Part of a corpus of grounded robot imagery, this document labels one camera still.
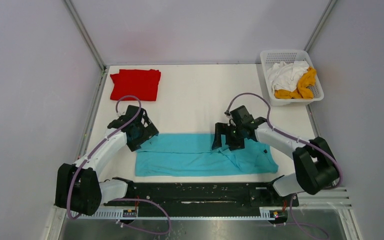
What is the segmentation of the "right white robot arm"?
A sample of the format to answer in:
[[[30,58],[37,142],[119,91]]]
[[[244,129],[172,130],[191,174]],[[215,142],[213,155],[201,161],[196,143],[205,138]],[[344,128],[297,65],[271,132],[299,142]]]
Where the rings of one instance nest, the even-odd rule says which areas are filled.
[[[268,117],[254,118],[242,105],[227,115],[228,123],[214,125],[212,149],[222,147],[222,136],[231,151],[245,148],[245,140],[266,144],[287,155],[294,165],[294,172],[270,182],[267,201],[281,205],[288,195],[305,192],[315,195],[340,179],[341,173],[327,141],[321,137],[301,139],[276,128]]]

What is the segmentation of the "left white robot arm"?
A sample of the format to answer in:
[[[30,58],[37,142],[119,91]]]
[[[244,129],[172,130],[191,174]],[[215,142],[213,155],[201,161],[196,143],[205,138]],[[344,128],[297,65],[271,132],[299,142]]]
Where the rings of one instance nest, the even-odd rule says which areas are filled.
[[[98,208],[114,199],[128,206],[135,200],[129,182],[120,177],[99,181],[106,165],[122,148],[138,151],[159,134],[147,111],[129,105],[125,114],[110,122],[102,140],[73,164],[62,164],[57,171],[54,204],[71,212],[92,216]]]

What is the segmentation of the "teal t-shirt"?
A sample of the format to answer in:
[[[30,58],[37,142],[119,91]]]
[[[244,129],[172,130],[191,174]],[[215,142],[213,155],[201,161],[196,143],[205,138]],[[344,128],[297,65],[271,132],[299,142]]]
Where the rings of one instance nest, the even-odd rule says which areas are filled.
[[[243,149],[226,144],[212,149],[210,133],[164,133],[152,137],[136,151],[137,177],[214,177],[277,173],[270,147],[245,140]]]

